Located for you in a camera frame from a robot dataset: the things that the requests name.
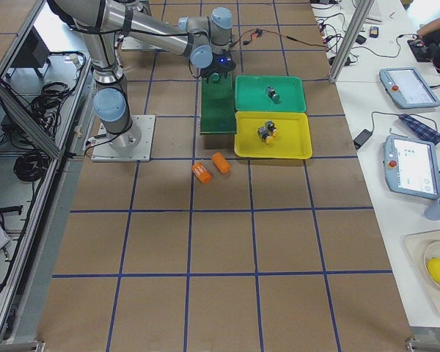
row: blue cloth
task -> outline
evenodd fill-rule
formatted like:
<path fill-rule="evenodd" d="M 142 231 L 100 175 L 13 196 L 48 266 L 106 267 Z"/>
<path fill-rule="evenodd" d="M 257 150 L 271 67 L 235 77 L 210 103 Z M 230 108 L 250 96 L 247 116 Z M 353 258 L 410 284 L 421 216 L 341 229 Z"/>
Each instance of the blue cloth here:
<path fill-rule="evenodd" d="M 407 114 L 399 115 L 401 121 L 403 121 L 422 141 L 432 142 L 435 145 L 440 143 L 440 133 L 433 128 L 428 127 L 426 124 L 414 119 Z"/>

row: green tray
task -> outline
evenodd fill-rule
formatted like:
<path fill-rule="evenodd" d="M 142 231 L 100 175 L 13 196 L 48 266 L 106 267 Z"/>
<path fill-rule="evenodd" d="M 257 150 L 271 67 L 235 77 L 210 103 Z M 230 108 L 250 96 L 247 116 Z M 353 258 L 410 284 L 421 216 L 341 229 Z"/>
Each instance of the green tray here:
<path fill-rule="evenodd" d="M 268 87 L 276 90 L 280 96 L 278 102 L 268 97 Z M 303 84 L 298 77 L 237 76 L 235 108 L 237 111 L 305 112 Z"/>
<path fill-rule="evenodd" d="M 202 108 L 200 134 L 235 134 L 235 103 L 233 102 L 232 75 L 202 80 Z"/>

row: tablet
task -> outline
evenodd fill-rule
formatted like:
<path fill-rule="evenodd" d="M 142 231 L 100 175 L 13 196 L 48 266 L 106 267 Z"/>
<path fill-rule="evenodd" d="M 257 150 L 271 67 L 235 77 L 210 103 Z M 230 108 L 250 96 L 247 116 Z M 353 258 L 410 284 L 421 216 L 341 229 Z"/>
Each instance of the tablet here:
<path fill-rule="evenodd" d="M 384 171 L 393 192 L 428 199 L 440 197 L 439 168 L 432 142 L 388 136 L 384 144 Z"/>
<path fill-rule="evenodd" d="M 384 68 L 380 79 L 393 101 L 403 109 L 430 108 L 440 100 L 415 67 Z"/>

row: yellow tray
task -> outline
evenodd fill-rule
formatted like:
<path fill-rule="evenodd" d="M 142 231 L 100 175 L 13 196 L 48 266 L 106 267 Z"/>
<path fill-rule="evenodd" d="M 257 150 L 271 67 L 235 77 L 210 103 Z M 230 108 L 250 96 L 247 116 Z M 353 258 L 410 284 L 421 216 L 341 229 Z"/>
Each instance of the yellow tray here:
<path fill-rule="evenodd" d="M 311 158 L 308 116 L 303 112 L 238 111 L 236 113 L 235 153 L 248 158 Z M 257 135 L 264 122 L 272 120 L 279 130 L 274 143 L 266 144 Z"/>

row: beige tray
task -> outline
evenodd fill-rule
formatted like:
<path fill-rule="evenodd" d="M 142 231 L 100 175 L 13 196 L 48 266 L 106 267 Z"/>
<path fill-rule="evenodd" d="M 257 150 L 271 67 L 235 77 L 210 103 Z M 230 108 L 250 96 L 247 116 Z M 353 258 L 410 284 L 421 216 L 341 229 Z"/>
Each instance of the beige tray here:
<path fill-rule="evenodd" d="M 430 298 L 435 310 L 440 315 L 440 288 L 432 281 L 425 270 L 424 251 L 428 245 L 440 241 L 440 230 L 409 235 L 404 238 L 404 246 L 419 274 L 422 286 Z"/>

